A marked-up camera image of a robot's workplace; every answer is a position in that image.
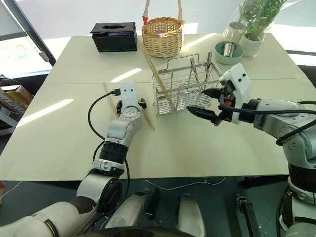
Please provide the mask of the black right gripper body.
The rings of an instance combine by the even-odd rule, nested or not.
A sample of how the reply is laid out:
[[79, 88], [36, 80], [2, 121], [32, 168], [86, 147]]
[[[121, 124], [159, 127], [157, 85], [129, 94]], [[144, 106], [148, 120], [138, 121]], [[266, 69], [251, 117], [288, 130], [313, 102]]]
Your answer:
[[220, 117], [220, 123], [222, 121], [232, 122], [233, 111], [228, 110], [227, 107], [233, 108], [235, 106], [235, 96], [233, 95], [234, 89], [235, 87], [231, 82], [227, 82], [224, 86], [222, 86], [222, 94], [220, 98], [217, 99], [219, 103], [218, 109], [220, 113], [218, 114], [218, 116]]

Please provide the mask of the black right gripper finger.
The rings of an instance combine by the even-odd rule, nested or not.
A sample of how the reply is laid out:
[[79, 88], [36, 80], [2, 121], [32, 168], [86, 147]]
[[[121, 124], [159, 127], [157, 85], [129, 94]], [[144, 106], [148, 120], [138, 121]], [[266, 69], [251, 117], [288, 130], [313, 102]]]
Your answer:
[[203, 94], [207, 95], [208, 97], [214, 98], [214, 99], [219, 99], [221, 94], [222, 94], [222, 89], [221, 88], [207, 88], [202, 91]]
[[220, 124], [220, 117], [214, 111], [207, 110], [201, 106], [187, 106], [186, 109], [193, 115], [208, 120], [214, 125]]

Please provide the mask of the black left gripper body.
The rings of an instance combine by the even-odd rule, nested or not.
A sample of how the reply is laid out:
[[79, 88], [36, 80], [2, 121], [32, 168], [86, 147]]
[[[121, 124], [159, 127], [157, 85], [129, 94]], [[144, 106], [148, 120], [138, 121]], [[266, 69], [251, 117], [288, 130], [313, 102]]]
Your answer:
[[[146, 100], [143, 98], [141, 98], [141, 100], [138, 101], [138, 105], [141, 106], [143, 109], [147, 108]], [[117, 114], [121, 114], [121, 109], [122, 109], [122, 100], [119, 100], [116, 105]]]

